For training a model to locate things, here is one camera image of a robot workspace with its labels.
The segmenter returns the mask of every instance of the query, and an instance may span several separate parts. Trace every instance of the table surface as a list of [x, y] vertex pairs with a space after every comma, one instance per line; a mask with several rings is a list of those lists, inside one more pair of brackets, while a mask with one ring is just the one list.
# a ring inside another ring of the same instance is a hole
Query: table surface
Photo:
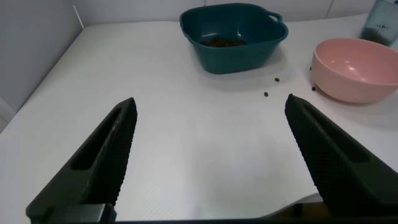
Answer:
[[254, 218], [316, 194], [284, 114], [289, 93], [398, 170], [398, 95], [349, 105], [311, 90], [315, 46], [357, 36], [365, 18], [287, 22], [264, 67], [228, 75], [201, 68], [177, 22], [87, 27], [0, 135], [0, 222], [28, 223], [26, 206], [131, 96], [118, 220]]

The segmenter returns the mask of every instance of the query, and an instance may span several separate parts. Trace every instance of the pink bowl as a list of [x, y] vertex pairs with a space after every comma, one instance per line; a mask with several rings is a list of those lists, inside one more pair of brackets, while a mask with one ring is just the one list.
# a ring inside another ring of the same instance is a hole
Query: pink bowl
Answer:
[[325, 40], [314, 51], [312, 72], [330, 96], [370, 103], [398, 90], [398, 53], [368, 40]]

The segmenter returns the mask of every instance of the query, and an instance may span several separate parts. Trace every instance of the teal bowl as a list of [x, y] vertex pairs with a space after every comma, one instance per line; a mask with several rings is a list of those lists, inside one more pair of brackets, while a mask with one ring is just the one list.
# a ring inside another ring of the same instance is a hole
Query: teal bowl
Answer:
[[[282, 16], [245, 3], [204, 6], [180, 16], [184, 36], [193, 44], [202, 67], [222, 74], [264, 65], [289, 33]], [[215, 37], [243, 39], [247, 45], [209, 47], [200, 42]]]

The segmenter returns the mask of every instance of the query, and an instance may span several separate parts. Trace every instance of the bowl handle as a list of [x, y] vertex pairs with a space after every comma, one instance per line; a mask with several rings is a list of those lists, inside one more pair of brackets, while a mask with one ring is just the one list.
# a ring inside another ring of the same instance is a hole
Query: bowl handle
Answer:
[[268, 12], [268, 16], [274, 16], [277, 19], [276, 22], [278, 22], [278, 23], [282, 22], [282, 16], [279, 15], [278, 13]]

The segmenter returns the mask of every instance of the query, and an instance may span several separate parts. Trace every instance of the white wall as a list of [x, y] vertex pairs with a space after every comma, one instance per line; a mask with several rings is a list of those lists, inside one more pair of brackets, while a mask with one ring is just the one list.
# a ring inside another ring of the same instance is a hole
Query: white wall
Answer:
[[0, 132], [80, 32], [69, 0], [0, 0]]
[[178, 21], [193, 7], [248, 2], [278, 12], [284, 21], [367, 13], [375, 0], [73, 0], [85, 26], [102, 23]]

